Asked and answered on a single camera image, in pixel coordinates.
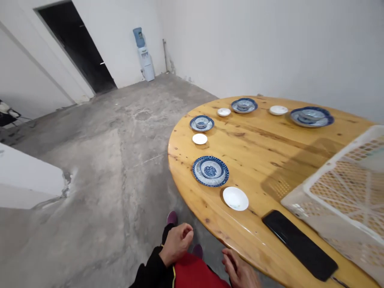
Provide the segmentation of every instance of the concrete floor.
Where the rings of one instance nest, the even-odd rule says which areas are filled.
[[[128,287],[160,244],[166,217],[195,229],[207,264],[228,279],[222,244],[194,217],[168,169],[174,125],[216,99],[173,75],[111,91],[42,117],[6,143],[73,174],[66,199],[0,208],[0,286]],[[278,285],[261,275],[263,287]]]

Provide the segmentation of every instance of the doorway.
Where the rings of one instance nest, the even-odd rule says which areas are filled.
[[[37,13],[96,94],[116,89],[116,84],[72,1],[39,8]]]

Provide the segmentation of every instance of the hand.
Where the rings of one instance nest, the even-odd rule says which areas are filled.
[[[223,249],[225,272],[229,275],[233,288],[261,288],[255,270],[232,249]]]
[[[184,256],[192,243],[192,239],[193,228],[187,223],[174,227],[168,232],[167,240],[159,253],[167,268]]]

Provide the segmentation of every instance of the round wooden table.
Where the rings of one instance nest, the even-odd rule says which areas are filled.
[[[168,161],[188,207],[224,245],[284,286],[341,288],[331,279],[321,282],[314,278],[262,223],[261,218],[273,209],[282,212],[337,262],[336,278],[351,288],[378,287],[370,276],[280,204],[286,194],[374,123],[327,108],[335,117],[333,125],[302,128],[290,120],[289,112],[273,116],[268,109],[282,105],[291,111],[310,104],[261,95],[247,97],[258,103],[256,111],[249,114],[232,111],[227,117],[219,117],[216,113],[219,108],[230,108],[240,97],[218,99],[193,109],[175,126],[169,140]],[[192,142],[196,132],[189,122],[197,115],[207,115],[215,121],[214,128],[205,133],[208,142],[204,145]],[[194,178],[192,164],[205,155],[218,157],[228,166],[230,176],[224,186],[210,188]],[[225,204],[222,193],[229,186],[246,193],[247,210],[238,212]]]

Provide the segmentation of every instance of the black phone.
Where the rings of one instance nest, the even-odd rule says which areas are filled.
[[[325,282],[337,270],[336,262],[279,211],[262,221],[318,280]]]

